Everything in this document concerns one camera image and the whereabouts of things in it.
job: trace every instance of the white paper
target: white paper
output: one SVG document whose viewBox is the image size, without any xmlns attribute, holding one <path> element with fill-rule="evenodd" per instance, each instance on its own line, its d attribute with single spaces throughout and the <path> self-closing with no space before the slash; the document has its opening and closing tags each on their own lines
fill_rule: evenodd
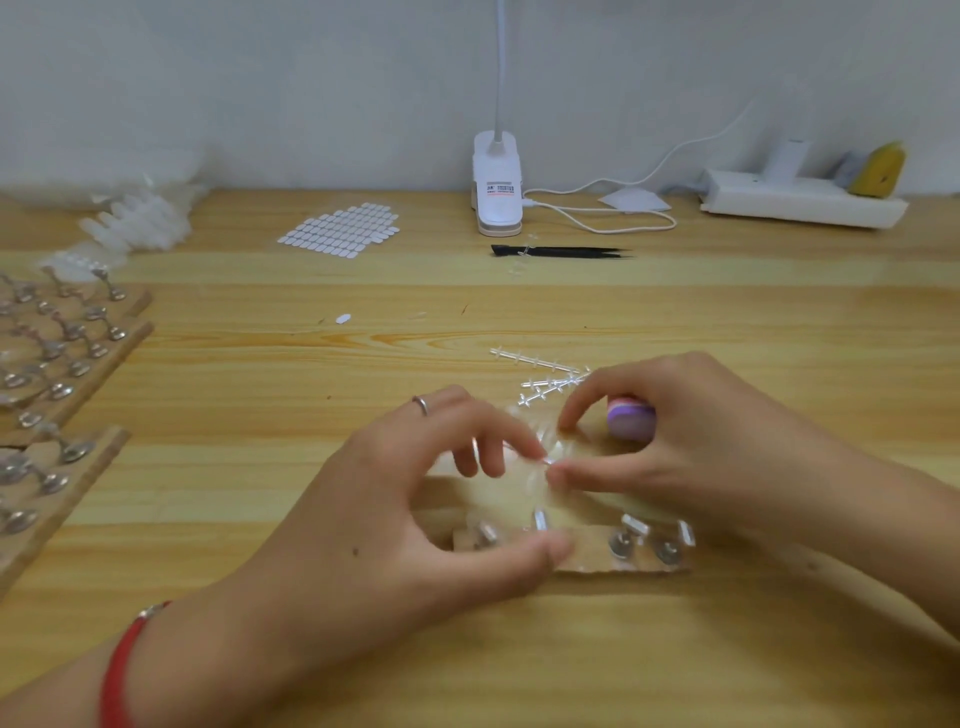
<svg viewBox="0 0 960 728">
<path fill-rule="evenodd" d="M 601 197 L 600 202 L 623 212 L 662 212 L 670 205 L 648 189 L 642 187 L 622 187 Z"/>
</svg>

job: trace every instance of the forearm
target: forearm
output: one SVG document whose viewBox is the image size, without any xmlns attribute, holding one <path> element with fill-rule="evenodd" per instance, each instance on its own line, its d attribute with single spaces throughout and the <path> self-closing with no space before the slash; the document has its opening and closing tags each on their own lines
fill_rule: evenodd
<svg viewBox="0 0 960 728">
<path fill-rule="evenodd" d="M 137 728 L 228 726 L 276 696 L 296 671 L 256 634 L 229 580 L 174 602 L 147 624 L 126 674 Z M 0 702 L 0 725 L 97 728 L 117 638 Z"/>
<path fill-rule="evenodd" d="M 808 484 L 822 509 L 800 539 L 921 606 L 960 639 L 960 489 L 860 452 Z"/>
</svg>

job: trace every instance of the person's right hand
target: person's right hand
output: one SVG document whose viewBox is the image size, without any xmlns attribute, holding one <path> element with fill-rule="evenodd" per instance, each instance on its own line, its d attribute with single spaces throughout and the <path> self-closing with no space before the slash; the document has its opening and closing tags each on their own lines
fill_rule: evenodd
<svg viewBox="0 0 960 728">
<path fill-rule="evenodd" d="M 570 429 L 604 397 L 633 396 L 657 411 L 645 449 L 567 459 L 547 471 L 557 490 L 631 493 L 681 513 L 800 536 L 830 507 L 824 473 L 865 457 L 770 399 L 712 356 L 691 352 L 601 369 L 569 397 Z"/>
</svg>

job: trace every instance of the silver ring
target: silver ring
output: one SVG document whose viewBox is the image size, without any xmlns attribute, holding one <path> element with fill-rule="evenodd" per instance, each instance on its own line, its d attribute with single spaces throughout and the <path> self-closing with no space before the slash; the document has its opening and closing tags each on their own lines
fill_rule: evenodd
<svg viewBox="0 0 960 728">
<path fill-rule="evenodd" d="M 414 397 L 410 401 L 414 401 L 420 405 L 420 409 L 423 410 L 423 417 L 426 417 L 427 415 L 430 414 L 430 408 L 426 406 L 426 400 L 423 397 L 414 395 Z"/>
</svg>

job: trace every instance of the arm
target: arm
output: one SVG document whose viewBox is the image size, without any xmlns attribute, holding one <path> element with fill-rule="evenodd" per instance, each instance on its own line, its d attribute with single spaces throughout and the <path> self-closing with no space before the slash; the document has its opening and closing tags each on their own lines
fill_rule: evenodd
<svg viewBox="0 0 960 728">
<path fill-rule="evenodd" d="M 960 490 L 853 448 L 697 352 L 595 372 L 559 425 L 623 395 L 657 410 L 653 442 L 558 463 L 547 472 L 553 487 L 634 493 L 815 548 L 960 638 Z"/>
<path fill-rule="evenodd" d="M 230 725 L 308 674 L 526 594 L 566 557 L 562 531 L 473 554 L 427 540 L 410 498 L 442 452 L 465 476 L 493 477 L 505 442 L 546 453 L 526 425 L 460 387 L 424 399 L 429 416 L 408 402 L 350 437 L 247 564 L 147 623 L 126 675 L 136 728 Z M 117 639 L 0 701 L 0 725 L 97 728 Z"/>
</svg>

